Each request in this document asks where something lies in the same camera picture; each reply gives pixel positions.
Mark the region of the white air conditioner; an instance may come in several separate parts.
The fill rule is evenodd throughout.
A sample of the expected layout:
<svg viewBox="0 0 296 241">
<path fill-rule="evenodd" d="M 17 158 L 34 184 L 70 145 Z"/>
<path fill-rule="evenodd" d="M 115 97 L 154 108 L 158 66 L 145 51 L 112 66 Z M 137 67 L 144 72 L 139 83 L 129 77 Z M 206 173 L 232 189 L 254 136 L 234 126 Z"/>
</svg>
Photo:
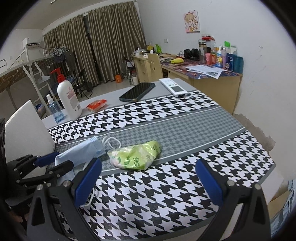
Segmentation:
<svg viewBox="0 0 296 241">
<path fill-rule="evenodd" d="M 26 48 L 43 48 L 42 43 L 40 41 L 31 41 L 29 38 L 25 38 L 22 41 L 23 49 Z"/>
</svg>

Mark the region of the toiletry bottles group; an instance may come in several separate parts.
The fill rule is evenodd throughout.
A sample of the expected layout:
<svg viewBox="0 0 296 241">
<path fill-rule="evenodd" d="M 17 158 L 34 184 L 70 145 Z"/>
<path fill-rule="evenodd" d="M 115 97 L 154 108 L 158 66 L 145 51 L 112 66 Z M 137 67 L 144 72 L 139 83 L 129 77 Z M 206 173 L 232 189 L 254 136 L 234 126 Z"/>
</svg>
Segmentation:
<svg viewBox="0 0 296 241">
<path fill-rule="evenodd" d="M 198 40 L 198 45 L 200 63 L 243 74 L 244 60 L 238 55 L 236 45 L 225 41 L 224 45 L 217 46 L 211 35 L 202 36 Z"/>
</svg>

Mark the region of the black smartphone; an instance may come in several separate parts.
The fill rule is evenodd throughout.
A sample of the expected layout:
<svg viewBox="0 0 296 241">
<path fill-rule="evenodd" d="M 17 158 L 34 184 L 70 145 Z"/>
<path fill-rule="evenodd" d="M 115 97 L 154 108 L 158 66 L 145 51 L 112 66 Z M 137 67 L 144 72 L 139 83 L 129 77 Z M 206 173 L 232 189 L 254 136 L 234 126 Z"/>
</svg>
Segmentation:
<svg viewBox="0 0 296 241">
<path fill-rule="evenodd" d="M 156 86 L 155 83 L 139 83 L 135 85 L 133 88 L 128 90 L 122 96 L 119 97 L 119 100 L 122 102 L 130 102 L 135 103 L 141 100 L 148 92 L 150 92 Z"/>
</svg>

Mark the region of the brown curtains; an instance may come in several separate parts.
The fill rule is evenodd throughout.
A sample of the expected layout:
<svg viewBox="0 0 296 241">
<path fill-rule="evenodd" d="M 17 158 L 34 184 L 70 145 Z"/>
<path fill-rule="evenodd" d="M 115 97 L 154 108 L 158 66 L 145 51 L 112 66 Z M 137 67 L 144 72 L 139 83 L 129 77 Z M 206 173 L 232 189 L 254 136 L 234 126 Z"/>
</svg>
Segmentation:
<svg viewBox="0 0 296 241">
<path fill-rule="evenodd" d="M 114 80 L 121 63 L 136 48 L 145 48 L 145 38 L 134 1 L 111 4 L 78 15 L 44 35 L 45 46 L 66 46 L 76 56 L 92 86 Z"/>
</svg>

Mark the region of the black folding chair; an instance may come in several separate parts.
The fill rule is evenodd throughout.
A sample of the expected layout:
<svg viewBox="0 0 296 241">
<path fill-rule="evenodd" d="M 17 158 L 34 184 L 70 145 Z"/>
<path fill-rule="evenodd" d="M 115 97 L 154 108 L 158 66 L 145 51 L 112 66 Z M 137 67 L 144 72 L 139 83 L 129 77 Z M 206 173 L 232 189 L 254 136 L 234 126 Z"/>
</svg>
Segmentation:
<svg viewBox="0 0 296 241">
<path fill-rule="evenodd" d="M 90 99 L 90 97 L 93 94 L 93 87 L 87 79 L 85 69 L 82 69 L 79 72 L 76 80 L 77 80 L 76 90 L 78 91 L 78 96 L 81 98 L 86 97 L 87 99 Z"/>
</svg>

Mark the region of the red snack packet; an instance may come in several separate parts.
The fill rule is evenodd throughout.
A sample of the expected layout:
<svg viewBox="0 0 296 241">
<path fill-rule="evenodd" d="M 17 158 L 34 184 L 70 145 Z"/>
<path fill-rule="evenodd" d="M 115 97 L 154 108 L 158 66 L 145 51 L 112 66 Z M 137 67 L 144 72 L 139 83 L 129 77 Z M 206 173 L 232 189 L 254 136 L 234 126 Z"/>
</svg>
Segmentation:
<svg viewBox="0 0 296 241">
<path fill-rule="evenodd" d="M 86 108 L 91 113 L 96 113 L 100 109 L 102 109 L 106 104 L 107 104 L 107 100 L 106 99 L 100 99 L 100 100 L 96 100 L 96 101 L 88 104 L 88 106 L 86 106 Z"/>
</svg>

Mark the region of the yellow object on desk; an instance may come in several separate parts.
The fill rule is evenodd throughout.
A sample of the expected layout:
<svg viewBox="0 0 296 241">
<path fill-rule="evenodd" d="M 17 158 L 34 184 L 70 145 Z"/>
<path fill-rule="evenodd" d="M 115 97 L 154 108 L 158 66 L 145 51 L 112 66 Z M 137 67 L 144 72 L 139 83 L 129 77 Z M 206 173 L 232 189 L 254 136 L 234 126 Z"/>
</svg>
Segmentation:
<svg viewBox="0 0 296 241">
<path fill-rule="evenodd" d="M 175 58 L 173 60 L 171 60 L 172 64 L 181 64 L 184 63 L 184 59 L 183 58 Z"/>
</svg>

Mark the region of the houndstooth table mat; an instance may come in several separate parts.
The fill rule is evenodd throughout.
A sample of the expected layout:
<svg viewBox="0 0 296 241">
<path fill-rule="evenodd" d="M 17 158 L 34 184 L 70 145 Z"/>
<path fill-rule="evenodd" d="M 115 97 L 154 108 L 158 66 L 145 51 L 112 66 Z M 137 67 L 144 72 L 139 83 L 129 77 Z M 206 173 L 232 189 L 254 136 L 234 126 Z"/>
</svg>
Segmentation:
<svg viewBox="0 0 296 241">
<path fill-rule="evenodd" d="M 262 183 L 275 163 L 258 140 L 224 108 L 198 90 L 102 110 L 49 129 L 63 152 L 90 137 L 126 146 L 151 140 L 161 153 L 145 171 L 119 170 L 108 159 L 97 197 L 81 209 L 100 240 L 168 240 L 205 226 L 215 206 L 195 173 L 199 159 L 236 184 Z"/>
</svg>

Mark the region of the cartoon girl poster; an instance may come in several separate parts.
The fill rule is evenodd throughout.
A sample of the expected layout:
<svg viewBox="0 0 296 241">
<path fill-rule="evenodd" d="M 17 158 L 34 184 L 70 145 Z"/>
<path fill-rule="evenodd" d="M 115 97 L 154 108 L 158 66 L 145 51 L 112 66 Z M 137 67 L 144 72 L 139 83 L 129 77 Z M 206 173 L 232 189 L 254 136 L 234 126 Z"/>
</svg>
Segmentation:
<svg viewBox="0 0 296 241">
<path fill-rule="evenodd" d="M 200 21 L 196 10 L 188 11 L 184 14 L 186 33 L 200 32 Z"/>
</svg>

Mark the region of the wooden desk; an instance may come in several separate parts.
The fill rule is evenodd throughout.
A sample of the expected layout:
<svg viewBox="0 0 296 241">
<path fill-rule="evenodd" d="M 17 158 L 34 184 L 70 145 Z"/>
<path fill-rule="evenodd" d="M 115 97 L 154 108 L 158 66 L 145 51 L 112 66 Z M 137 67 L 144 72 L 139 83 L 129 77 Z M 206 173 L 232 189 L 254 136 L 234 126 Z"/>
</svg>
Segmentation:
<svg viewBox="0 0 296 241">
<path fill-rule="evenodd" d="M 160 54 L 159 59 L 163 70 L 163 77 L 171 79 L 181 79 L 193 86 L 194 88 L 205 93 L 219 105 L 221 105 L 230 114 L 234 113 L 239 94 L 239 88 L 242 80 L 242 74 L 232 71 L 222 72 L 218 79 L 200 74 L 189 72 L 186 66 L 197 65 L 194 60 L 186 60 L 181 64 L 172 64 L 171 60 L 175 59 L 174 54 Z M 151 68 L 148 58 L 143 55 L 131 56 L 137 71 L 139 82 L 152 82 Z"/>
</svg>

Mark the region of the white papers on desk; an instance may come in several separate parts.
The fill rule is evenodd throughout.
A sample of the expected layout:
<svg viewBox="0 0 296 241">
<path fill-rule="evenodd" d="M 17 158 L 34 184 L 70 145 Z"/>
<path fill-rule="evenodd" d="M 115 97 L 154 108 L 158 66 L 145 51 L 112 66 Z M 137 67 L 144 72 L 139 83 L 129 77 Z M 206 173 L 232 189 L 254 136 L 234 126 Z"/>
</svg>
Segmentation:
<svg viewBox="0 0 296 241">
<path fill-rule="evenodd" d="M 215 79 L 218 79 L 222 72 L 226 72 L 226 70 L 211 66 L 211 65 L 194 65 L 194 66 L 186 66 L 187 71 L 200 73 Z"/>
</svg>

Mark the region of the white styrofoam box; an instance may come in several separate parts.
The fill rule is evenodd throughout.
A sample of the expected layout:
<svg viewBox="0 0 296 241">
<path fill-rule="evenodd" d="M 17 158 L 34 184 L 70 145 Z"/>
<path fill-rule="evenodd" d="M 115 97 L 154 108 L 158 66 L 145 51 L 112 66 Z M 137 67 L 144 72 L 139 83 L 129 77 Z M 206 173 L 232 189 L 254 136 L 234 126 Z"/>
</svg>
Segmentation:
<svg viewBox="0 0 296 241">
<path fill-rule="evenodd" d="M 55 142 L 30 100 L 6 121 L 5 132 L 7 163 L 28 154 L 45 156 L 55 150 Z"/>
</svg>

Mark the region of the smiley wooden chair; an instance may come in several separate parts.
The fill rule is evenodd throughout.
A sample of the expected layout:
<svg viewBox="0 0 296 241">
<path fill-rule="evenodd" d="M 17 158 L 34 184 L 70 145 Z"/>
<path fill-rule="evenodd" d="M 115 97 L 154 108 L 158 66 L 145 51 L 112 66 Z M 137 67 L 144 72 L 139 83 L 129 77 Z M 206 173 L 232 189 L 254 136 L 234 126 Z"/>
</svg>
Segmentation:
<svg viewBox="0 0 296 241">
<path fill-rule="evenodd" d="M 158 81 L 163 78 L 163 70 L 159 56 L 157 54 L 148 54 L 148 62 L 151 68 L 151 80 Z"/>
</svg>

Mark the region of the hanging dark clothes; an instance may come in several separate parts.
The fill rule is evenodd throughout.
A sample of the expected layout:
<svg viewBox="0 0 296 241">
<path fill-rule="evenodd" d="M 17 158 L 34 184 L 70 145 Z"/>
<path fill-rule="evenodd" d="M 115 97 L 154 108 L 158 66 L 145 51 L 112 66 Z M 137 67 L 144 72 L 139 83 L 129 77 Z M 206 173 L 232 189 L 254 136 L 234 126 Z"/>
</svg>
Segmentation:
<svg viewBox="0 0 296 241">
<path fill-rule="evenodd" d="M 53 51 L 52 56 L 56 63 L 65 62 L 68 71 L 76 70 L 76 59 L 71 50 L 67 50 L 66 48 L 56 48 Z"/>
</svg>

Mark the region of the blue face mask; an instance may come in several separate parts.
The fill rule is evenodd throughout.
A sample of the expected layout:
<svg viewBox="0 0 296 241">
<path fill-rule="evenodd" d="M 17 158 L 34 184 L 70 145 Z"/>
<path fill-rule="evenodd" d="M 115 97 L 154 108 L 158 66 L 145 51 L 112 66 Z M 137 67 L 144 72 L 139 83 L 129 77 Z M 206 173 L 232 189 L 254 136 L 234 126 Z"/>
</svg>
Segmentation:
<svg viewBox="0 0 296 241">
<path fill-rule="evenodd" d="M 74 188 L 74 203 L 76 207 L 88 207 L 96 195 L 95 184 L 102 172 L 102 163 L 100 157 L 106 154 L 108 149 L 118 149 L 121 142 L 114 137 L 104 137 L 100 140 L 92 137 L 82 143 L 71 147 L 55 158 L 55 166 L 65 161 L 72 161 L 73 170 L 60 177 L 57 184 L 60 186 L 63 182 L 74 181 L 75 177 L 88 168 L 89 163 L 95 160 L 96 163 L 91 165 L 89 173 L 82 178 L 80 184 Z"/>
</svg>

